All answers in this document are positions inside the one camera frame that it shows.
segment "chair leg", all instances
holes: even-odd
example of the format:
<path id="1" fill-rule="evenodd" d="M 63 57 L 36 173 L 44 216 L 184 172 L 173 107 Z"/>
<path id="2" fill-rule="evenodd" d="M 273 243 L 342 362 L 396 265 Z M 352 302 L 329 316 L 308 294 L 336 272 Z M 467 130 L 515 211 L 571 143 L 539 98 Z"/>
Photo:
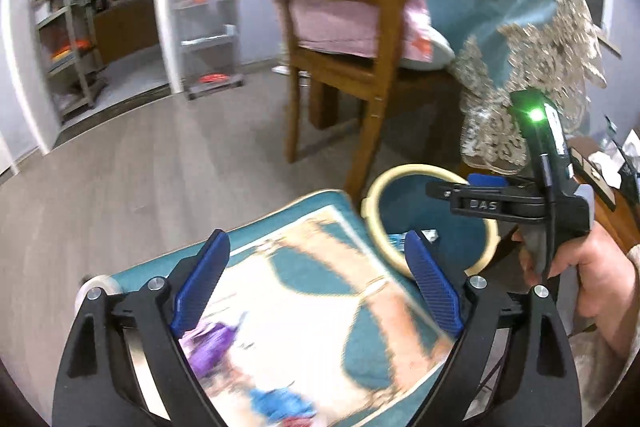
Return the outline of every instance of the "chair leg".
<path id="1" fill-rule="evenodd" d="M 365 116 L 367 116 L 367 101 L 358 100 L 358 127 L 362 128 Z"/>
<path id="2" fill-rule="evenodd" d="M 285 156 L 287 162 L 296 161 L 298 136 L 300 134 L 300 70 L 289 66 L 289 107 L 287 108 L 287 142 Z"/>
<path id="3" fill-rule="evenodd" d="M 362 189 L 367 182 L 369 171 L 376 157 L 378 146 L 380 144 L 380 132 L 382 124 L 385 120 L 384 111 L 380 107 L 385 107 L 385 103 L 377 105 L 378 110 L 374 110 L 374 104 L 367 103 L 366 114 L 362 121 L 362 129 L 360 131 L 360 143 L 358 150 L 353 157 L 351 171 L 347 176 L 344 184 L 344 191 L 351 197 L 351 201 L 359 204 L 362 195 Z"/>
<path id="4" fill-rule="evenodd" d="M 338 90 L 313 77 L 309 86 L 309 122 L 319 130 L 333 127 L 338 123 L 340 107 Z"/>

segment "blue yarn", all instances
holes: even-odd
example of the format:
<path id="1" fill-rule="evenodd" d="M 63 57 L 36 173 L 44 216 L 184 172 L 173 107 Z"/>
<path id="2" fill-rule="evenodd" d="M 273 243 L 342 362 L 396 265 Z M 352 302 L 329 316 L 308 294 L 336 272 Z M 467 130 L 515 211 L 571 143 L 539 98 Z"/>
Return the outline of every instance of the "blue yarn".
<path id="1" fill-rule="evenodd" d="M 312 418 L 316 415 L 314 405 L 289 388 L 273 391 L 249 391 L 251 408 L 268 418 L 269 422 L 282 421 L 290 417 Z"/>

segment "metal screw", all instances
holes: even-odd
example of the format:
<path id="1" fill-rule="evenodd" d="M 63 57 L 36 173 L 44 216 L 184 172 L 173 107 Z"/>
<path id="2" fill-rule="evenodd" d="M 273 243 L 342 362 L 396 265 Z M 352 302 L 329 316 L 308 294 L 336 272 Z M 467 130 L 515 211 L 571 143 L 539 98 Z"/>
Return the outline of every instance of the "metal screw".
<path id="1" fill-rule="evenodd" d="M 484 277 L 480 277 L 479 275 L 474 275 L 473 277 L 471 277 L 471 279 L 469 279 L 469 282 L 471 286 L 478 290 L 486 288 L 486 279 Z"/>
<path id="2" fill-rule="evenodd" d="M 162 286 L 164 286 L 164 277 L 154 277 L 148 283 L 146 283 L 146 286 L 150 290 L 159 290 Z"/>
<path id="3" fill-rule="evenodd" d="M 547 290 L 546 287 L 544 287 L 542 284 L 538 284 L 535 288 L 533 288 L 533 291 L 538 297 L 542 299 L 545 299 L 549 296 L 549 290 Z"/>
<path id="4" fill-rule="evenodd" d="M 101 293 L 102 293 L 102 289 L 99 286 L 94 286 L 86 293 L 86 297 L 90 301 L 95 301 L 95 299 L 97 299 Z"/>

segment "pink cloth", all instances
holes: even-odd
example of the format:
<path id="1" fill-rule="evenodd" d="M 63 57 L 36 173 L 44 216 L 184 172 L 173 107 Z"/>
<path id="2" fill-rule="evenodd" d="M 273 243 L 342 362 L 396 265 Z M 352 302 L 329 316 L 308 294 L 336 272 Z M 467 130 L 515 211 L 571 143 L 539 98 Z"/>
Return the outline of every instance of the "pink cloth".
<path id="1" fill-rule="evenodd" d="M 376 56 L 377 6 L 355 1 L 293 0 L 290 8 L 303 48 L 359 57 Z M 404 5 L 404 58 L 431 62 L 430 29 L 426 0 L 407 0 Z"/>

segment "sleeve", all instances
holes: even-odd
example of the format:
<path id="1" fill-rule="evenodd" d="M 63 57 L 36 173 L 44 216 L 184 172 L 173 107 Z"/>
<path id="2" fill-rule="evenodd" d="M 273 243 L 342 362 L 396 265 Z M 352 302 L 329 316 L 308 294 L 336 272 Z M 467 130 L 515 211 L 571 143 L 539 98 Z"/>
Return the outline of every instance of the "sleeve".
<path id="1" fill-rule="evenodd" d="M 628 257 L 640 273 L 640 245 Z M 571 338 L 575 368 L 582 399 L 582 424 L 586 425 L 616 390 L 640 349 L 640 316 L 628 359 L 620 360 L 597 331 L 579 333 Z"/>

